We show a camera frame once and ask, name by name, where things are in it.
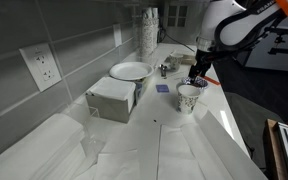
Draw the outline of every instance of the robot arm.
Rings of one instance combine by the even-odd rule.
[[[211,62],[225,56],[250,49],[274,29],[287,16],[275,0],[262,0],[249,9],[235,0],[213,0],[204,15],[197,39],[196,65],[190,77],[205,76]],[[265,25],[272,22],[263,34]]]

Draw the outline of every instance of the outlet cover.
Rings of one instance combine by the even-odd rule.
[[[115,39],[115,47],[122,45],[122,33],[120,24],[114,24],[114,39]]]
[[[61,80],[54,57],[47,43],[21,48],[20,52],[41,92]]]

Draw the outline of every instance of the white plate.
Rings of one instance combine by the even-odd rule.
[[[126,62],[113,66],[110,75],[120,80],[137,80],[150,76],[154,70],[151,65],[142,62]]]

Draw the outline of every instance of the floor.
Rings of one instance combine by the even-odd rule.
[[[265,171],[264,122],[288,119],[288,72],[243,68],[234,60],[213,63],[252,160]]]

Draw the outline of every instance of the wooden stand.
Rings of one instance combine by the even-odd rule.
[[[284,152],[278,135],[278,123],[268,119],[265,123],[263,142],[266,169],[274,180],[288,180],[288,170]]]

